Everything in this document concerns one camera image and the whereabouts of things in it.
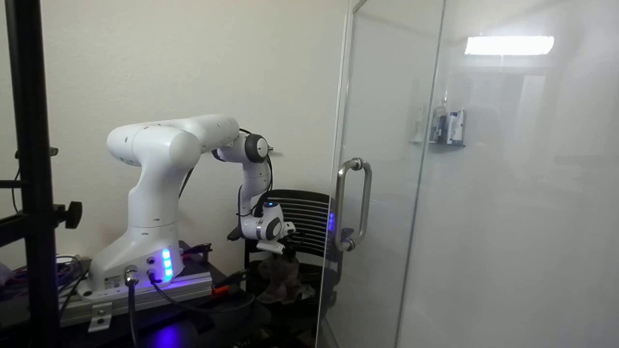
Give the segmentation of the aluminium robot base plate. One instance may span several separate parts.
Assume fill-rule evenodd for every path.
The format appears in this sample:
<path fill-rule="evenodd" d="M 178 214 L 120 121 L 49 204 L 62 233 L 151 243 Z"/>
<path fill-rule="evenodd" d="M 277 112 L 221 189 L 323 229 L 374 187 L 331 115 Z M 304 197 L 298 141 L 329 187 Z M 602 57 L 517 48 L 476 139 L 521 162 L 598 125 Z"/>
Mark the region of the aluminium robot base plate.
<path fill-rule="evenodd" d="M 142 280 L 136 286 L 136 309 L 155 309 L 167 305 L 167 295 L 174 301 L 188 301 L 207 297 L 213 289 L 213 276 L 209 270 L 178 276 L 171 282 L 153 286 Z M 62 326 L 87 322 L 93 330 L 109 328 L 111 318 L 128 313 L 128 287 L 111 287 L 101 291 L 87 291 L 85 286 L 68 301 L 60 315 Z"/>

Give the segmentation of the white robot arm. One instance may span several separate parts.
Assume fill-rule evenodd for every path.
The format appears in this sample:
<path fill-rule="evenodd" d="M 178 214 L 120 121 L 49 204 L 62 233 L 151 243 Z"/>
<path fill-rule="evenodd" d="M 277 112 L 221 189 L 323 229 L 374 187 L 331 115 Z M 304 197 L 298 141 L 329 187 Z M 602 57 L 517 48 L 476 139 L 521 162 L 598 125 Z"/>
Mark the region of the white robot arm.
<path fill-rule="evenodd" d="M 118 125 L 109 133 L 107 146 L 114 158 L 138 166 L 140 177 L 128 191 L 126 231 L 93 257 L 95 291 L 118 287 L 128 266 L 138 278 L 153 274 L 163 282 L 184 270 L 178 200 L 205 152 L 244 170 L 234 239 L 254 239 L 259 249 L 283 253 L 283 239 L 296 229 L 279 202 L 259 202 L 259 197 L 273 189 L 267 139 L 242 129 L 232 115 L 205 113 Z"/>

